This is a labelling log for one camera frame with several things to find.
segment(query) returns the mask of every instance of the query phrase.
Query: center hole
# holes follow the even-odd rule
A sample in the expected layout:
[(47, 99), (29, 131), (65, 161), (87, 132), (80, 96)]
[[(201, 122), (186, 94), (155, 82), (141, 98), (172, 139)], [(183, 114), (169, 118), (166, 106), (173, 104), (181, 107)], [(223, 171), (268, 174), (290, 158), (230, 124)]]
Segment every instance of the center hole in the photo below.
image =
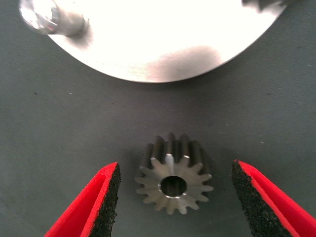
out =
[(177, 197), (186, 191), (187, 184), (186, 181), (178, 176), (169, 176), (162, 180), (160, 189), (169, 197)]

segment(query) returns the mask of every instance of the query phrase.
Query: gear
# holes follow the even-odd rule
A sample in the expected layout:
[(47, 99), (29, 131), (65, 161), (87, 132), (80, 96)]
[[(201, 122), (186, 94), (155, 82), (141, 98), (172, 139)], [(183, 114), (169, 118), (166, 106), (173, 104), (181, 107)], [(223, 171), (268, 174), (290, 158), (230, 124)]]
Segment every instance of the gear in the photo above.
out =
[(175, 209), (186, 214), (187, 207), (199, 209), (197, 201), (209, 201), (204, 194), (213, 187), (207, 185), (212, 176), (205, 156), (199, 143), (189, 142), (185, 134), (177, 141), (170, 133), (168, 142), (158, 136), (139, 169), (135, 180), (143, 187), (136, 192), (147, 195), (143, 203), (156, 203), (156, 211), (165, 207), (169, 215)]

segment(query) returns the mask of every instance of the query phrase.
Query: cylindrical post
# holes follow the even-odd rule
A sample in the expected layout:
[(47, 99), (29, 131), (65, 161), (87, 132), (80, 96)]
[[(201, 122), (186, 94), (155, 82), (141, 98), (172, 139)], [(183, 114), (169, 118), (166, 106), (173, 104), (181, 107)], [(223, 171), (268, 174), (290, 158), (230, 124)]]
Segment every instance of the cylindrical post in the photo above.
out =
[(86, 19), (73, 0), (20, 0), (26, 25), (43, 35), (73, 36), (86, 27)]

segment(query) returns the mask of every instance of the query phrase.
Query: metal disc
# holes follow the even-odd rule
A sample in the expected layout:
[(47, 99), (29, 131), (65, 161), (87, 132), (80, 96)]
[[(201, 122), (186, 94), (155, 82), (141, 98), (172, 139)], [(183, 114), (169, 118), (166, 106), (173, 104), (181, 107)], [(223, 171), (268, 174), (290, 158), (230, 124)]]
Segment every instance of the metal disc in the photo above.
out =
[(86, 65), (138, 82), (192, 78), (251, 45), (283, 12), (239, 0), (90, 0), (85, 34), (50, 37)]

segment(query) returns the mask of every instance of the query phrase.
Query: gray surface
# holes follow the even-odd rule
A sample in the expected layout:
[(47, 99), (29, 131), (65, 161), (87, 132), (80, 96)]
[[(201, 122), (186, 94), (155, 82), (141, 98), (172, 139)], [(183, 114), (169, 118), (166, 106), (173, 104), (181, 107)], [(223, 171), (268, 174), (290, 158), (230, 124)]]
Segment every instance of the gray surface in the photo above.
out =
[[(258, 167), (316, 216), (316, 1), (291, 6), (247, 51), (195, 79), (98, 73), (0, 10), (0, 236), (42, 236), (102, 166), (119, 161), (113, 236), (249, 237), (232, 160)], [(167, 216), (134, 191), (147, 142), (169, 131), (212, 157), (211, 202)]]

